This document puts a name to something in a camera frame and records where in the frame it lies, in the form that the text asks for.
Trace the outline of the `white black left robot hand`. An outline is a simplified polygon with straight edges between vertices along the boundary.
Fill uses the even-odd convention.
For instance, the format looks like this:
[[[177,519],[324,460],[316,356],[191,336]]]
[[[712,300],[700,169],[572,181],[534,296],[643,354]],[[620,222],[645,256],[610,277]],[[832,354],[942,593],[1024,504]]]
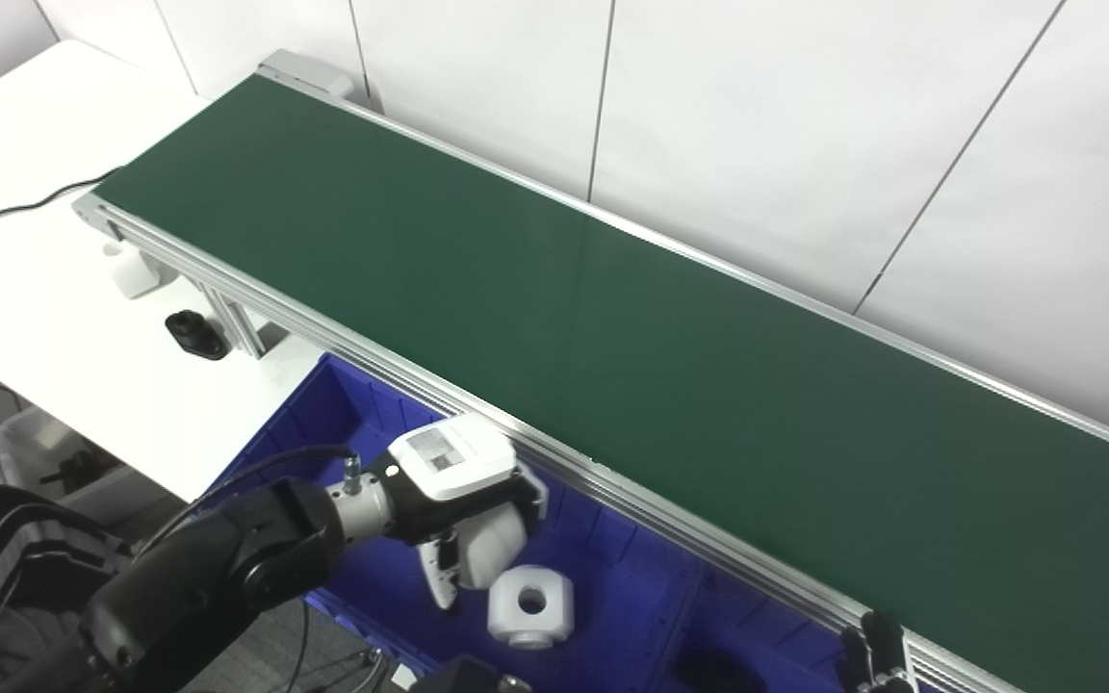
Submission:
[[[494,585],[545,522],[549,487],[481,414],[406,431],[367,465],[383,534],[418,550],[437,609]]]

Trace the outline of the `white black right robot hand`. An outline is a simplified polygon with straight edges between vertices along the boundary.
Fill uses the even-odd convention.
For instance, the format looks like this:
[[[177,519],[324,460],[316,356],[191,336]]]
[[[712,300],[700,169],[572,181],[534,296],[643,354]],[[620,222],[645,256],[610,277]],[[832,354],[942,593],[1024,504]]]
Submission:
[[[918,692],[905,628],[891,611],[867,611],[840,632],[840,645],[835,671],[845,692]]]

